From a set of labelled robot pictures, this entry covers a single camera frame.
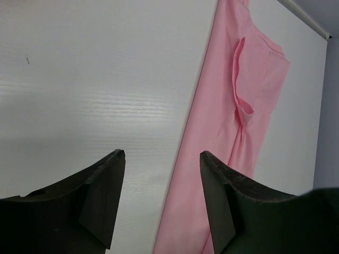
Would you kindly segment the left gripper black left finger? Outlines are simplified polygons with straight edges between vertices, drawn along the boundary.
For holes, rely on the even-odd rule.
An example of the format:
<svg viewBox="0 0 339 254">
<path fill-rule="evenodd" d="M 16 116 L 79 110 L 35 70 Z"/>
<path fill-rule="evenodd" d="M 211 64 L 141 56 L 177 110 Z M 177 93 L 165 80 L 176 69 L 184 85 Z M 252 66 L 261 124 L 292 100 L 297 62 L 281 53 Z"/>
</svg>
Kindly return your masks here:
<svg viewBox="0 0 339 254">
<path fill-rule="evenodd" d="M 1 199 L 1 253 L 105 253 L 125 172 L 117 149 L 27 196 Z"/>
</svg>

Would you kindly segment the pink t shirt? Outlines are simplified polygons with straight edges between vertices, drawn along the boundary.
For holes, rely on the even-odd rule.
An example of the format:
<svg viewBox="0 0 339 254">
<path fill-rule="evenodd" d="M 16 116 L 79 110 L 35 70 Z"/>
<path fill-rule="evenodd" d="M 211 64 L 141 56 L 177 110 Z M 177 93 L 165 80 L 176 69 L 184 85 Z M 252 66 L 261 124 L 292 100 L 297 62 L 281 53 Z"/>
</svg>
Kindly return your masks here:
<svg viewBox="0 0 339 254">
<path fill-rule="evenodd" d="M 213 253 L 200 153 L 253 177 L 288 69 L 281 47 L 253 23 L 248 1 L 218 2 L 154 253 Z"/>
</svg>

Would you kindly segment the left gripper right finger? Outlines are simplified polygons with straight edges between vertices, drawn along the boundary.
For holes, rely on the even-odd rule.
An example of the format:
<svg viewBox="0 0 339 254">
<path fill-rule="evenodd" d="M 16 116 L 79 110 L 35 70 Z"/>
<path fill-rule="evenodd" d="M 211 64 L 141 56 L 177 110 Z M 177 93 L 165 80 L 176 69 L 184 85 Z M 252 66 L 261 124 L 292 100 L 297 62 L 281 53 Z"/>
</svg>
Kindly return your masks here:
<svg viewBox="0 0 339 254">
<path fill-rule="evenodd" d="M 338 189 L 287 194 L 208 151 L 200 173 L 215 253 L 338 253 Z"/>
</svg>

